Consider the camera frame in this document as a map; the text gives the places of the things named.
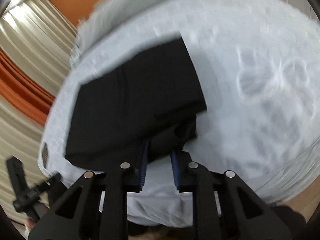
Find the person's hand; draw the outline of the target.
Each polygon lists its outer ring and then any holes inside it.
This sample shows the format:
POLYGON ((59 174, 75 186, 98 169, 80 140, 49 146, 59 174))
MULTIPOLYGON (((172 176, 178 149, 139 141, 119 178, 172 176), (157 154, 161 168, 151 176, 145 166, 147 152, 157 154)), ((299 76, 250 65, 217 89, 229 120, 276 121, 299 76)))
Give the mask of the person's hand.
POLYGON ((27 230, 31 231, 35 227, 36 222, 31 218, 27 218, 24 225, 27 230))

